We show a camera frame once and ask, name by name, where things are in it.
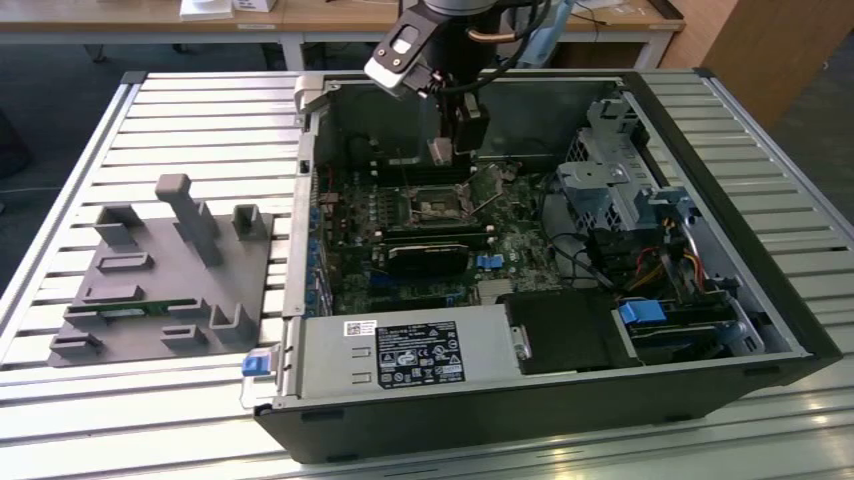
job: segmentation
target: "black cover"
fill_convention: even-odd
[[[504,305],[509,325],[527,333],[532,355],[519,362],[525,375],[636,363],[611,317],[614,301],[598,290],[516,293]]]

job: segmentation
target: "metal bracket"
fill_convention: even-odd
[[[293,85],[293,104],[300,115],[309,114],[320,108],[327,99],[325,78],[320,74],[305,74],[296,78]]]

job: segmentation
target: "cardboard box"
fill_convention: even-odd
[[[276,0],[233,0],[235,10],[244,12],[268,12]]]

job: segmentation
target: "motherboard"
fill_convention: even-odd
[[[405,167],[393,173],[405,178]],[[451,185],[381,186],[380,172],[337,179],[327,169],[333,314],[491,304],[560,287],[537,217],[544,175],[512,162],[475,163],[468,173]]]

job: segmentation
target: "barcode sticker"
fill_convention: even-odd
[[[267,23],[239,23],[237,30],[275,30],[276,26]]]
[[[373,335],[376,320],[355,320],[344,322],[344,336]]]

